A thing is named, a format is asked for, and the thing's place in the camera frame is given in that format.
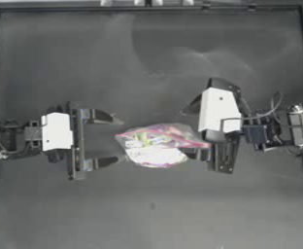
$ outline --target crumpled plastic bag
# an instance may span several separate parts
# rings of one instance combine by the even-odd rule
[[[168,168],[188,160],[180,148],[210,148],[186,124],[155,124],[116,135],[132,161],[141,166]]]

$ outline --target black frame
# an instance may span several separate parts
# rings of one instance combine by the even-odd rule
[[[181,0],[165,0],[166,6],[152,6],[153,0],[145,0],[145,5],[136,7],[133,1],[113,2],[112,7],[101,7],[101,2],[45,2],[45,3],[0,3],[0,15],[3,12],[282,12],[297,11],[303,38],[303,4],[212,4],[196,0],[194,6],[182,6]]]

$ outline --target cable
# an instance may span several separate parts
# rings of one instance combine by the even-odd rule
[[[31,136],[31,140],[28,141],[25,147],[24,147],[20,151],[16,151],[16,152],[5,151],[4,154],[5,154],[5,155],[9,155],[9,157],[11,157],[12,155],[16,155],[16,154],[24,154],[24,153],[28,151],[28,149],[31,148],[32,140],[33,140],[36,134],[37,134],[37,133],[40,132],[40,130],[43,129],[43,127],[44,127],[44,125],[33,132],[33,135]]]
[[[252,108],[250,108],[250,106],[249,106],[249,104],[248,104],[246,99],[245,99],[244,97],[241,97],[241,98],[240,98],[240,101],[241,101],[242,105],[244,105],[245,108],[246,108],[248,114],[252,115]]]
[[[280,98],[278,98],[278,104],[274,106],[276,95],[280,95]],[[252,116],[252,117],[221,119],[221,128],[222,128],[222,130],[224,130],[224,126],[225,126],[225,121],[253,121],[253,120],[260,120],[261,118],[265,118],[265,117],[270,116],[277,111],[277,109],[278,109],[278,107],[281,105],[281,101],[282,101],[282,93],[278,91],[278,92],[274,93],[274,96],[273,96],[273,108],[272,108],[272,110],[269,112],[266,112],[264,114],[257,114],[256,116]]]
[[[274,139],[277,140],[277,142],[284,146],[284,141],[281,140],[281,138],[276,135],[274,136]],[[293,146],[290,146],[290,147],[286,147],[286,146],[284,146],[284,147],[280,147],[281,149],[285,149],[285,151],[292,155],[292,156],[294,156],[294,157],[301,157],[302,156],[302,154],[303,154],[303,147],[301,147],[301,146],[296,146],[296,145],[293,145]],[[294,148],[294,149],[300,149],[300,153],[296,153],[290,148]]]
[[[3,143],[0,142],[0,147],[1,147],[1,151],[0,151],[0,154],[4,154],[5,156],[8,156],[8,158],[12,156],[12,155],[16,155],[16,154],[20,154],[20,153],[25,153],[25,151],[28,150],[28,147],[29,147],[29,143],[28,145],[25,146],[25,148],[20,151],[16,151],[16,152],[11,152],[8,151],[8,149],[5,148],[5,146],[3,145]]]

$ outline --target pink plastic bag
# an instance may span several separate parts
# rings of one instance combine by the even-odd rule
[[[129,158],[148,167],[172,167],[188,157],[178,148],[210,148],[186,124],[156,124],[116,136]]]

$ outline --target black surface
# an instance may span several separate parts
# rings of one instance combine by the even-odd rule
[[[277,90],[303,101],[296,12],[7,13],[0,19],[0,119],[28,120],[68,100],[117,113],[89,130],[91,153],[121,153],[113,135],[197,120],[178,111],[212,76],[257,108]],[[303,247],[303,167],[286,152],[242,146],[233,175],[189,162],[123,163],[67,180],[45,157],[0,166],[0,248]]]

